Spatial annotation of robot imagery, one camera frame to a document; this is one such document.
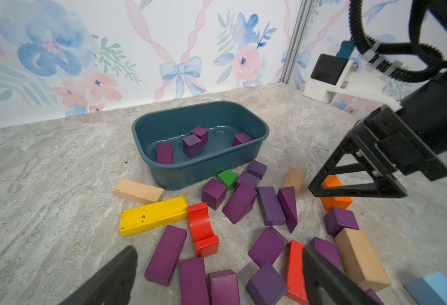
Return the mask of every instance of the green cube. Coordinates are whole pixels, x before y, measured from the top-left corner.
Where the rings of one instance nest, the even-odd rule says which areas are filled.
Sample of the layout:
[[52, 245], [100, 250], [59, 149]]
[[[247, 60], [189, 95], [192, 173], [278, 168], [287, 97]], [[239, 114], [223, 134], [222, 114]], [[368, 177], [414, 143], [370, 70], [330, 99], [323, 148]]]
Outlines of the green cube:
[[217, 175], [217, 181], [227, 186], [227, 191], [235, 187], [235, 183], [239, 177], [229, 168]]

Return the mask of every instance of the orange block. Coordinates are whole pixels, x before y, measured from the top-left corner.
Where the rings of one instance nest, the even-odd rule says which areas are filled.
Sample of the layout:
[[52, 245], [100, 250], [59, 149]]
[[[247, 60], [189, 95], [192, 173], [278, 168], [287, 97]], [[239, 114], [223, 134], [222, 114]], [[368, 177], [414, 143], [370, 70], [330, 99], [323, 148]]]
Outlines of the orange block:
[[[322, 183], [323, 187], [334, 187], [334, 186], [342, 186], [342, 183], [339, 181], [336, 175], [330, 175], [325, 178], [324, 183]], [[325, 210], [330, 211], [333, 207], [339, 207], [341, 209], [347, 209], [352, 204], [352, 199], [350, 197], [321, 197], [322, 204], [325, 207]]]
[[219, 251], [219, 237], [214, 235], [208, 205], [196, 204], [188, 207], [191, 236], [195, 243], [196, 255], [207, 257]]
[[285, 294], [291, 300], [301, 305], [308, 305], [305, 291], [305, 279], [303, 277], [303, 249], [305, 245], [291, 241], [289, 243], [288, 261], [284, 280], [288, 284], [288, 292]]

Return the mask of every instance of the gray stone surface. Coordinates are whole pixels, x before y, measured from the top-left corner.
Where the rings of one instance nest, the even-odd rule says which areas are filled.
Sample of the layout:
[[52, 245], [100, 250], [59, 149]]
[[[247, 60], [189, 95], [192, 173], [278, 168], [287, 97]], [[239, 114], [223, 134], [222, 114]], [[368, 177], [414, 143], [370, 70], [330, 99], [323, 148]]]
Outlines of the gray stone surface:
[[[271, 133], [257, 157], [269, 167], [259, 185], [276, 191], [290, 166], [312, 179], [355, 123], [353, 116], [277, 84], [0, 129], [0, 304], [56, 304], [127, 245], [134, 245], [139, 257], [131, 304], [179, 304], [179, 267], [169, 287], [143, 276], [165, 226], [121, 237], [120, 212], [139, 204], [115, 197], [112, 189], [122, 178], [154, 184], [132, 138], [136, 118], [217, 100], [237, 101], [269, 124]], [[428, 182], [419, 173], [397, 176], [408, 198], [354, 198], [350, 210], [391, 277], [392, 286], [380, 291], [380, 298], [386, 304], [416, 304], [402, 284], [435, 271], [447, 276], [447, 177]], [[363, 178], [340, 177], [344, 184]], [[190, 205], [199, 204], [207, 181], [168, 191], [165, 198], [185, 195]], [[321, 201], [307, 185], [297, 199], [293, 234], [286, 225], [276, 229], [302, 243], [314, 236], [333, 241]], [[263, 219], [256, 203], [233, 225], [221, 212], [225, 203], [209, 209], [220, 251], [205, 258], [206, 272], [235, 271], [242, 304], [252, 304], [244, 287], [258, 267], [247, 252], [264, 229]], [[189, 233], [187, 220], [173, 225]], [[192, 257], [188, 234], [180, 258]], [[285, 253], [274, 264], [281, 275], [284, 264]], [[292, 303], [286, 297], [279, 302]]]

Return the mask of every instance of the plastic tub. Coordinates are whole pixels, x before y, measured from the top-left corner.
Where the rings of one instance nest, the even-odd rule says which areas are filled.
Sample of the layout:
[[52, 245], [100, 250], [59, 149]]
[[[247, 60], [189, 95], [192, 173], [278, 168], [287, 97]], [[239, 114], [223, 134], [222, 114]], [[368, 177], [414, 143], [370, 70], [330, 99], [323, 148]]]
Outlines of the plastic tub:
[[[196, 126], [208, 129], [208, 143], [201, 155], [190, 159], [183, 152], [182, 138]], [[252, 140], [232, 146], [234, 136], [242, 132]], [[147, 113], [134, 121], [132, 133], [155, 183], [176, 190], [251, 162], [268, 137], [269, 127], [237, 103], [215, 101]], [[156, 162], [157, 143], [172, 143], [174, 164]]]

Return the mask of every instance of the purple cube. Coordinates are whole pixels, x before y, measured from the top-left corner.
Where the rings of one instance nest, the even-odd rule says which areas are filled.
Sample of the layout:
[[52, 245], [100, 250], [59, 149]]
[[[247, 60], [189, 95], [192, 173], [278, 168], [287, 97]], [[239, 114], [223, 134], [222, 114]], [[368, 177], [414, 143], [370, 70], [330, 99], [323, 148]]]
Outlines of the purple cube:
[[227, 186], [212, 178], [201, 191], [201, 201], [206, 202], [209, 207], [216, 210], [225, 199], [226, 194]]
[[183, 151], [188, 157], [194, 158], [201, 154], [202, 143], [203, 142], [196, 135], [184, 137]]
[[278, 200], [286, 217], [286, 225], [289, 232], [293, 233], [293, 230], [298, 224], [298, 214], [296, 212], [296, 199], [295, 199], [295, 187], [288, 186], [280, 188], [278, 192]]
[[188, 236], [186, 230], [172, 225], [168, 225], [164, 229], [164, 233], [144, 273], [148, 281], [169, 286], [178, 264], [179, 255], [183, 250], [186, 236]]
[[274, 187], [260, 186], [257, 188], [257, 202], [261, 208], [264, 225], [282, 225], [286, 223], [283, 209], [276, 196]]
[[383, 301], [379, 298], [379, 296], [372, 289], [366, 290], [366, 294], [370, 296], [374, 301], [376, 301], [379, 305], [385, 305]]
[[266, 173], [266, 169], [267, 165], [264, 165], [261, 162], [257, 162], [256, 160], [254, 160], [251, 162], [251, 164], [249, 164], [247, 171], [256, 176], [257, 178], [259, 178], [259, 180], [262, 180], [264, 174]]
[[196, 135], [201, 140], [202, 145], [208, 142], [208, 129], [198, 126], [191, 131], [191, 134]]
[[354, 212], [349, 210], [333, 207], [325, 215], [324, 220], [327, 233], [332, 236], [339, 234], [343, 228], [359, 230]]
[[179, 262], [181, 305], [210, 305], [203, 257]]
[[245, 142], [249, 142], [250, 140], [252, 140], [251, 137], [249, 137], [245, 133], [241, 133], [241, 134], [238, 134], [237, 136], [234, 136], [234, 143], [232, 144], [232, 146], [239, 145], [239, 144], [242, 144]]
[[267, 263], [273, 264], [286, 245], [288, 245], [288, 240], [270, 226], [261, 233], [249, 251], [249, 256], [259, 268], [262, 268]]
[[157, 143], [155, 149], [157, 153], [157, 163], [174, 164], [174, 162], [172, 161], [171, 143]]
[[288, 291], [288, 285], [271, 264], [264, 265], [245, 285], [256, 305], [275, 305]]
[[328, 241], [324, 241], [321, 238], [314, 237], [310, 243], [310, 246], [322, 254], [332, 265], [339, 269], [339, 251], [337, 246]]
[[232, 198], [223, 207], [222, 212], [233, 224], [236, 224], [252, 210], [256, 195], [257, 192], [255, 190], [251, 189], [247, 184], [242, 183], [234, 192]]
[[257, 188], [257, 185], [259, 184], [259, 178], [257, 178], [256, 176], [254, 176], [251, 173], [248, 172], [242, 172], [242, 174], [240, 174], [239, 179], [237, 180], [237, 182], [235, 183], [235, 187], [239, 187], [239, 185], [244, 182], [245, 184], [247, 184], [248, 186], [250, 186], [253, 189]]
[[240, 305], [239, 282], [232, 270], [210, 273], [212, 305]]

